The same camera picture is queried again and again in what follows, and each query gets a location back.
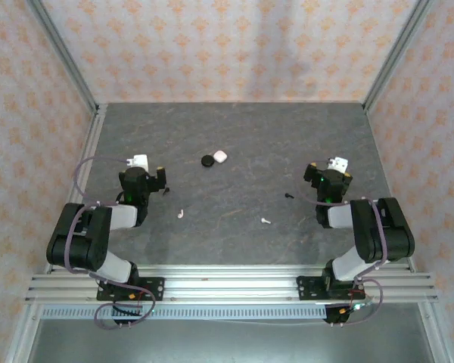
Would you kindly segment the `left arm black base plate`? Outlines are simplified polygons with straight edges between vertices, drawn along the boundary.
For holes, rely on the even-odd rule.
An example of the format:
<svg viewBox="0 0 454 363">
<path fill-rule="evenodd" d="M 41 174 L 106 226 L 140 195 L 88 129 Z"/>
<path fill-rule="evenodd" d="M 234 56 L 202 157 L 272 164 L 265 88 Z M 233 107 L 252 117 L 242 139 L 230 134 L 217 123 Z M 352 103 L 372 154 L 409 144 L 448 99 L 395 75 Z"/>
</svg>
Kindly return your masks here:
<svg viewBox="0 0 454 363">
<path fill-rule="evenodd" d="M 163 300 L 165 279 L 161 277 L 139 277 L 135 281 L 128 281 L 128 285 L 133 287 L 141 287 L 150 291 L 156 301 Z M 119 287 L 116 284 L 98 282 L 98 290 L 96 294 L 98 301 L 105 302 L 139 302 L 151 301 L 151 295 L 146 294 L 143 290 L 132 288 Z"/>
</svg>

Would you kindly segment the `aluminium frame leg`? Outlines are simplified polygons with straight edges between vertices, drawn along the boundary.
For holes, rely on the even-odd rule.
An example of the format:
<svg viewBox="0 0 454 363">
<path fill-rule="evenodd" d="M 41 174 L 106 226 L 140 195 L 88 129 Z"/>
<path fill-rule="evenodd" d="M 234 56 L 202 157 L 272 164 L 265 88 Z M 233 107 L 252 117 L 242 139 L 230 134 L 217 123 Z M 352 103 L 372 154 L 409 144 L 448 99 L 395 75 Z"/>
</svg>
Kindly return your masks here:
<svg viewBox="0 0 454 363">
<path fill-rule="evenodd" d="M 34 303 L 25 305 L 12 336 L 5 363 L 27 363 L 42 317 L 43 306 Z"/>
<path fill-rule="evenodd" d="M 449 334 L 449 324 L 440 304 L 420 302 L 418 309 L 434 363 L 454 363 L 454 347 Z"/>
</svg>

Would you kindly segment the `aluminium corner post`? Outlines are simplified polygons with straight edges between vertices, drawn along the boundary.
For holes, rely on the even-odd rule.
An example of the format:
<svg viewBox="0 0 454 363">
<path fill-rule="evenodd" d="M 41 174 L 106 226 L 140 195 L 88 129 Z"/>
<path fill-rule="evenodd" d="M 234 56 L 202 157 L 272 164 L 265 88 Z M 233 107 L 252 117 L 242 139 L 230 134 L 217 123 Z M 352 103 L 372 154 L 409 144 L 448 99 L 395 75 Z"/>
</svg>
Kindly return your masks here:
<svg viewBox="0 0 454 363">
<path fill-rule="evenodd" d="M 375 102 L 389 82 L 397 64 L 402 59 L 404 52 L 408 48 L 419 27 L 423 24 L 427 12 L 431 9 L 433 3 L 434 0 L 416 0 L 406 22 L 399 31 L 394 44 L 362 103 L 362 108 L 366 115 L 368 115 L 370 110 L 374 107 Z"/>
<path fill-rule="evenodd" d="M 55 26 L 45 4 L 42 0 L 25 0 L 25 2 L 36 17 L 39 25 L 44 30 L 47 39 L 51 43 L 67 74 L 72 79 L 73 84 L 76 86 L 81 99 L 84 101 L 87 108 L 93 114 L 96 114 L 98 110 L 98 103 L 95 101 L 90 88 L 82 76 L 72 54 L 69 52 L 69 49 L 58 28 Z"/>
</svg>

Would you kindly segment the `aluminium mounting rail beam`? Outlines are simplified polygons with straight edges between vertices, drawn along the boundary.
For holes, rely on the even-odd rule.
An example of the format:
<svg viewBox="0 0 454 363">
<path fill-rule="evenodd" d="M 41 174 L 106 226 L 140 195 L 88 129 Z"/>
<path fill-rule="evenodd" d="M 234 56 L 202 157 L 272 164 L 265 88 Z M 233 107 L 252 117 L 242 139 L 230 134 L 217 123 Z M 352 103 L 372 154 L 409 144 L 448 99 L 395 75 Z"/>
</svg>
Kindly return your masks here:
<svg viewBox="0 0 454 363">
<path fill-rule="evenodd" d="M 298 302 L 296 279 L 317 277 L 321 265 L 143 265 L 142 277 L 163 277 L 165 304 L 286 304 Z M 97 284 L 85 275 L 72 275 L 54 267 L 33 275 L 26 301 L 36 303 L 95 303 Z M 414 272 L 409 264 L 389 264 L 365 278 L 371 297 L 386 303 L 438 300 L 430 274 Z"/>
</svg>

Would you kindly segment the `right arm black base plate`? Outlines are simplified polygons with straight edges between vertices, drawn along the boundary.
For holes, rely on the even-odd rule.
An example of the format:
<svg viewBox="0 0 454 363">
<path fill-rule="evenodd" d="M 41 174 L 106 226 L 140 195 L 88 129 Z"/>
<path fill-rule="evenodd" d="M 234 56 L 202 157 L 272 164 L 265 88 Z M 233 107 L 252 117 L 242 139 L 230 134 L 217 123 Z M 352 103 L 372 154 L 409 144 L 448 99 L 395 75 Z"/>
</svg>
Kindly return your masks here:
<svg viewBox="0 0 454 363">
<path fill-rule="evenodd" d="M 338 281 L 330 277 L 298 276 L 296 279 L 300 300 L 363 300 L 366 294 L 353 288 L 352 281 Z"/>
</svg>

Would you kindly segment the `aluminium side rail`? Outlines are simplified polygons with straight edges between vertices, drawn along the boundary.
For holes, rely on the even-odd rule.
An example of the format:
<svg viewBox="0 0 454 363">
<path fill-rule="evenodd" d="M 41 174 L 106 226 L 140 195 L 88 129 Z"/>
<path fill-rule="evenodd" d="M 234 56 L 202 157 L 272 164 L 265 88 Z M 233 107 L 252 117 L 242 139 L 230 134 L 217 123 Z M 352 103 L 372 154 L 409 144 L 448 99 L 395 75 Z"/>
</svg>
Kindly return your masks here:
<svg viewBox="0 0 454 363">
<path fill-rule="evenodd" d="M 79 156 L 79 161 L 91 157 L 95 155 L 95 151 L 98 145 L 98 140 L 101 135 L 101 129 L 107 114 L 107 107 L 109 104 L 99 104 L 98 109 L 95 112 L 94 116 L 92 117 L 91 120 L 91 125 L 89 126 L 88 133 L 86 135 L 84 145 L 82 148 L 82 153 Z M 89 169 L 88 167 L 85 167 L 81 172 L 79 172 L 79 186 L 81 187 L 82 190 L 87 185 L 87 181 L 89 178 L 89 173 L 90 173 L 90 166 Z M 74 187 L 74 183 L 72 183 L 70 193 L 67 199 L 67 202 L 73 202 L 73 203 L 81 203 L 82 202 L 82 196 L 80 193 L 76 190 Z M 50 274 L 53 270 L 53 265 L 50 263 L 47 263 L 44 273 Z"/>
</svg>

